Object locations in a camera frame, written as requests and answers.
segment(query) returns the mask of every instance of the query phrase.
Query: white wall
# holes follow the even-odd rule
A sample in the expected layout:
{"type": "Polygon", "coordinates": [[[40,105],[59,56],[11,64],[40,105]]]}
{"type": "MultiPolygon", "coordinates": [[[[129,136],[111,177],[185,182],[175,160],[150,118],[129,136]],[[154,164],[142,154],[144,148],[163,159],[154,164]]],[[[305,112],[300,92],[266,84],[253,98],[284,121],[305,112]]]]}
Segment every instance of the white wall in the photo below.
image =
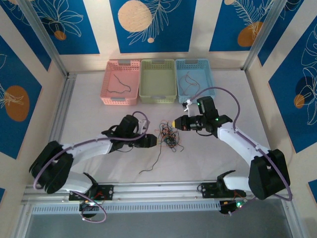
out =
{"type": "Polygon", "coordinates": [[[285,154],[294,200],[311,237],[317,234],[317,204],[308,182],[317,179],[317,143],[295,153],[268,81],[317,16],[317,1],[305,0],[267,62],[256,59],[247,73],[270,147],[285,154]]]}
{"type": "Polygon", "coordinates": [[[0,153],[0,187],[6,191],[0,206],[0,237],[7,238],[15,225],[25,185],[32,181],[29,167],[47,144],[64,79],[54,63],[48,72],[44,69],[1,7],[0,35],[42,86],[18,158],[0,153]]]}
{"type": "Polygon", "coordinates": [[[100,55],[62,55],[61,58],[70,72],[104,70],[109,59],[146,58],[208,58],[213,68],[241,68],[248,51],[209,52],[222,1],[197,0],[189,52],[120,54],[109,1],[84,0],[100,55]]]}

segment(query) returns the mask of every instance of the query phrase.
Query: white table surface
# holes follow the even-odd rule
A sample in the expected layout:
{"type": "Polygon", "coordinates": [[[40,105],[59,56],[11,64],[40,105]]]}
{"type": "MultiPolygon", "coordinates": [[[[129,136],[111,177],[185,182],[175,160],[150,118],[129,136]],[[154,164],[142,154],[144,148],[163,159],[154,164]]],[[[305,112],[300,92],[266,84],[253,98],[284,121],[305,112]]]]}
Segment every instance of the white table surface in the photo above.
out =
{"type": "MultiPolygon", "coordinates": [[[[119,124],[121,119],[134,111],[144,112],[151,121],[148,133],[155,134],[161,120],[174,120],[184,114],[178,99],[174,104],[142,104],[136,106],[106,106],[99,95],[103,72],[77,75],[67,118],[62,134],[62,143],[76,143],[94,138],[101,131],[119,124]]],[[[237,126],[254,140],[268,146],[267,138],[254,102],[246,75],[241,70],[214,70],[215,84],[230,90],[241,104],[237,126]]],[[[234,119],[237,106],[225,92],[217,90],[215,105],[220,115],[234,119]]],[[[159,146],[144,149],[134,148],[129,153],[115,151],[97,156],[72,168],[87,172],[98,182],[157,182],[212,180],[228,170],[247,171],[246,162],[224,142],[215,137],[198,136],[194,131],[180,132],[183,152],[177,148],[173,153],[167,147],[153,171],[148,169],[157,159],[159,146]]]]}

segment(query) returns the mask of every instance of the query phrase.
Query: purple cable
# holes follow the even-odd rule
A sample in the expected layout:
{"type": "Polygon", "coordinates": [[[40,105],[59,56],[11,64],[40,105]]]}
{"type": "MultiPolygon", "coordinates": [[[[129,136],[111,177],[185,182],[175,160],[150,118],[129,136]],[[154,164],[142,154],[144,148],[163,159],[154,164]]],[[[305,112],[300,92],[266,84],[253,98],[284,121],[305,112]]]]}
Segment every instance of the purple cable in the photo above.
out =
{"type": "MultiPolygon", "coordinates": [[[[241,134],[239,131],[236,131],[236,122],[237,122],[237,119],[240,115],[240,111],[241,111],[241,107],[240,107],[240,103],[238,101],[238,99],[236,98],[236,96],[233,95],[233,93],[231,93],[229,90],[225,89],[225,88],[221,88],[221,87],[209,87],[209,88],[206,88],[202,91],[200,91],[198,94],[196,94],[194,97],[190,98],[190,101],[194,100],[195,98],[197,98],[199,95],[201,95],[203,92],[206,92],[207,90],[210,90],[210,89],[220,89],[222,91],[225,91],[227,92],[228,94],[230,94],[231,97],[233,97],[233,99],[236,101],[237,103],[237,106],[238,106],[238,113],[235,117],[235,119],[233,120],[233,129],[235,130],[235,132],[240,136],[242,137],[244,140],[246,140],[250,145],[252,145],[255,149],[257,149],[257,145],[254,144],[251,140],[249,140],[247,137],[245,137],[243,134],[241,134]]],[[[266,153],[263,152],[263,150],[261,149],[258,149],[258,151],[269,161],[269,163],[272,165],[272,167],[275,169],[275,171],[277,172],[278,176],[281,178],[287,192],[288,192],[288,198],[286,197],[282,197],[278,194],[275,194],[274,196],[280,198],[280,199],[283,199],[285,201],[292,201],[293,199],[293,194],[292,194],[292,191],[291,191],[291,188],[289,187],[286,179],[284,178],[283,174],[281,173],[281,171],[278,169],[278,167],[275,165],[275,163],[272,161],[272,159],[267,156],[266,153]]]]}
{"type": "Polygon", "coordinates": [[[100,141],[100,140],[122,140],[122,141],[133,141],[133,140],[138,140],[140,138],[142,138],[148,131],[148,128],[149,128],[149,119],[148,117],[143,113],[143,112],[140,112],[140,111],[136,111],[134,112],[132,115],[134,116],[136,113],[139,113],[139,114],[142,114],[145,118],[145,120],[147,121],[147,128],[145,129],[145,131],[135,137],[135,138],[118,138],[118,137],[105,137],[105,138],[99,138],[99,139],[92,139],[92,140],[87,140],[87,141],[84,141],[84,142],[80,142],[78,144],[75,144],[74,146],[69,146],[67,147],[66,149],[60,151],[59,153],[57,153],[56,155],[54,155],[44,166],[43,168],[39,171],[39,173],[37,174],[37,176],[35,177],[35,180],[34,180],[34,183],[33,183],[33,188],[35,190],[39,190],[36,185],[39,181],[39,178],[41,177],[42,173],[46,170],[46,168],[54,161],[56,160],[59,156],[61,156],[63,153],[67,152],[68,150],[70,149],[74,149],[74,148],[77,148],[79,146],[82,146],[82,145],[86,145],[86,144],[89,144],[89,143],[92,143],[92,142],[97,142],[97,141],[100,141]]]}
{"type": "Polygon", "coordinates": [[[101,210],[102,212],[104,213],[105,217],[100,220],[100,221],[92,221],[92,220],[89,220],[89,219],[86,219],[82,214],[80,214],[80,216],[82,217],[83,221],[86,221],[86,222],[91,222],[91,223],[102,223],[104,222],[106,219],[107,219],[107,212],[106,210],[101,206],[99,205],[96,201],[92,200],[91,198],[89,198],[88,196],[84,195],[83,193],[81,192],[77,192],[77,191],[72,191],[74,193],[76,193],[77,195],[81,196],[82,198],[85,198],[93,203],[95,203],[101,210]]]}

